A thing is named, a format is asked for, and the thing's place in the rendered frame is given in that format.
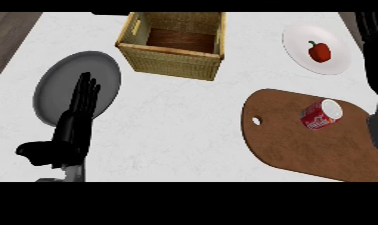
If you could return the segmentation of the square wicker basket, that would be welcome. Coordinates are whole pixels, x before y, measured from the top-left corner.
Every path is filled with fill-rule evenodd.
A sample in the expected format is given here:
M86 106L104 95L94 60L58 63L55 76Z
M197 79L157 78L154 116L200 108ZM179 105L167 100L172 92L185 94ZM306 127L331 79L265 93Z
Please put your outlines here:
M225 35L225 12L132 12L116 47L136 72L213 81Z

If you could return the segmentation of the brown wooden cutting board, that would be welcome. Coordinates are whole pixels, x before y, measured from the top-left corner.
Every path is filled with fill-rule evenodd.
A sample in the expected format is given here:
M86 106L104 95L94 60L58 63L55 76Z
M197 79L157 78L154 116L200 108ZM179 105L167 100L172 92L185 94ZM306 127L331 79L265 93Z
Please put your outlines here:
M368 112L340 101L342 121L311 130L300 113L319 98L275 89L256 91L243 108L243 135L268 165L342 181L378 182L378 148L368 130Z

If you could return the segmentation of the grey round plate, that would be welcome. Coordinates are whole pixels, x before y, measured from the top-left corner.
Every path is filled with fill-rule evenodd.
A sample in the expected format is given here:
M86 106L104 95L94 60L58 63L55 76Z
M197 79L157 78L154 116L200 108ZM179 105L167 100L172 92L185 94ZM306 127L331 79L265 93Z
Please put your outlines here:
M51 126L57 126L70 108L73 92L80 75L89 72L101 85L94 117L98 117L119 95L122 71L116 59L101 51L83 51L66 57L48 70L36 87L35 112Z

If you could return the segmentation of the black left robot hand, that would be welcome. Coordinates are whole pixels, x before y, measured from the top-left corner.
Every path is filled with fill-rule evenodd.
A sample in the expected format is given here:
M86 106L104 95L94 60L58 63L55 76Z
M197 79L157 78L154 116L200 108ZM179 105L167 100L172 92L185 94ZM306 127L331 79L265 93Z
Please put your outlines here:
M80 75L68 110L63 113L51 141L27 142L17 148L35 166L64 168L83 164L92 139L94 114L101 84L89 72Z

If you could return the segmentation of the red soda can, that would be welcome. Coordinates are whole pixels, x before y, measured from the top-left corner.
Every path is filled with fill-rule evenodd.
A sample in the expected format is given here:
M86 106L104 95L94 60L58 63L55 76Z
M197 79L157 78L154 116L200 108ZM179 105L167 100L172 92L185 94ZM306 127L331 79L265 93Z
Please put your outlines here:
M331 99L318 100L300 114L303 125L311 130L318 130L337 123L343 118L343 108Z

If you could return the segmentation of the white round plate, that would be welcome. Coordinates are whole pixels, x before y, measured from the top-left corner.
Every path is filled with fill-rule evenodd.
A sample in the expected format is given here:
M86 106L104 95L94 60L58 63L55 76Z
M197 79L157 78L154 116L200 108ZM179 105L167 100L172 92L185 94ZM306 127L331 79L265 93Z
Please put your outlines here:
M350 67L352 54L343 38L330 26L308 22L288 26L283 33L283 44L297 64L309 71L324 74L342 74ZM311 57L311 49L325 44L331 51L331 59L318 62Z

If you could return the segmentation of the red bell pepper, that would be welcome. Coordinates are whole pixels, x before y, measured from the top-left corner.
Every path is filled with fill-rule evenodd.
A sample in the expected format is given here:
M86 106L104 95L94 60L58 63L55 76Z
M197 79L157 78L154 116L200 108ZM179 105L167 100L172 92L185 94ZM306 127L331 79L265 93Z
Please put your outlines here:
M318 63L324 63L331 59L331 49L325 43L317 43L311 41L312 48L309 49L309 55Z

